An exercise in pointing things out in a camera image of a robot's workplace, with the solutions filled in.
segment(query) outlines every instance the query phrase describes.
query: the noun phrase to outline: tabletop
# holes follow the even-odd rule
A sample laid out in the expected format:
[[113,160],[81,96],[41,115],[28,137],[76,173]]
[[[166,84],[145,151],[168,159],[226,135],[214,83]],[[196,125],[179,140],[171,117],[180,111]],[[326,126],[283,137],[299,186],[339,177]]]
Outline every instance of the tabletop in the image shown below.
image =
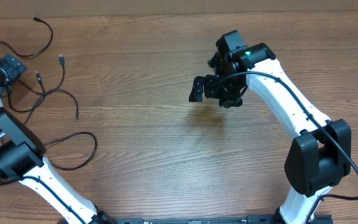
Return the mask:
[[[218,101],[189,103],[193,79],[207,66],[222,34],[237,29],[247,45],[266,43],[303,94],[332,120],[352,129],[352,158],[358,165],[358,11],[265,12],[186,16],[117,16],[45,19],[51,46],[39,57],[21,59],[21,80],[37,91],[35,71],[46,89],[62,76],[73,100],[48,96],[27,123],[43,142],[78,131],[98,138],[87,166],[59,174],[80,194],[115,218],[244,217],[274,213],[290,184],[284,162],[291,142],[266,104],[247,91],[244,105],[220,108]],[[23,54],[49,39],[46,26],[31,19],[0,20],[0,40]],[[0,56],[10,53],[0,47]],[[14,85],[12,104],[30,108],[37,96]],[[12,112],[24,121],[25,113]],[[84,161],[88,136],[47,148],[54,163]],[[352,170],[333,191],[358,195]],[[358,223],[358,201],[327,199],[317,213],[338,223]],[[60,215],[20,184],[0,187],[0,223],[56,223]]]

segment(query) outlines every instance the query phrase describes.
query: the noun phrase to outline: wooden surface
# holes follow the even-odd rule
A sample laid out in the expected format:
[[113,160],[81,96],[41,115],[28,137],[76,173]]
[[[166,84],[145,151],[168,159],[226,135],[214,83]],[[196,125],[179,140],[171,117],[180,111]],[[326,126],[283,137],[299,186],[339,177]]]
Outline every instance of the wooden surface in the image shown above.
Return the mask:
[[0,19],[358,10],[358,0],[0,0]]
[[[217,100],[189,103],[197,75],[215,41],[239,30],[246,44],[265,42],[297,87],[333,120],[352,128],[358,164],[358,11],[122,16],[46,19],[54,39],[40,57],[22,60],[21,79],[39,89],[60,80],[58,54],[67,68],[63,89],[72,99],[48,96],[28,127],[43,141],[77,131],[98,137],[86,167],[59,171],[67,182],[112,217],[244,217],[273,213],[290,187],[283,170],[290,142],[281,124],[253,92],[244,106],[226,110]],[[30,19],[0,20],[0,40],[20,52],[40,49],[48,29]],[[0,47],[0,56],[8,49]],[[30,107],[36,96],[14,86],[13,104]],[[14,113],[21,121],[26,114]],[[89,156],[93,142],[78,137],[48,148],[61,166]],[[354,171],[334,193],[358,194]],[[358,202],[327,199],[318,213],[358,223]],[[33,191],[0,187],[0,223],[55,223],[59,214]]]

